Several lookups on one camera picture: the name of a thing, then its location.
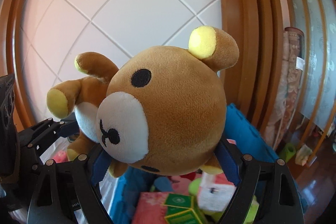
green rolled mat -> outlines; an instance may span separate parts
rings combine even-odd
[[[279,153],[279,158],[288,162],[296,154],[295,146],[291,143],[287,143],[283,150]]]

wooden partition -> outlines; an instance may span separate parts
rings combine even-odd
[[[0,76],[15,74],[14,123],[18,131],[36,123],[26,96],[22,77],[20,26],[25,0],[3,0],[0,11]]]
[[[274,107],[282,67],[280,0],[222,0],[222,22],[240,50],[237,65],[221,76],[227,102],[235,103],[262,133]]]

pink box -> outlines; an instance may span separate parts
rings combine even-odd
[[[132,224],[167,224],[167,206],[162,205],[169,192],[142,192]]]

white belly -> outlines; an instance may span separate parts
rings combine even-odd
[[[75,107],[75,115],[79,128],[90,140],[99,143],[95,131],[97,112],[98,108],[88,102],[80,103]]]

bear's eye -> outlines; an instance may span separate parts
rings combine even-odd
[[[148,85],[152,78],[152,73],[148,69],[137,70],[131,79],[132,86],[135,88],[142,88],[145,85]]]

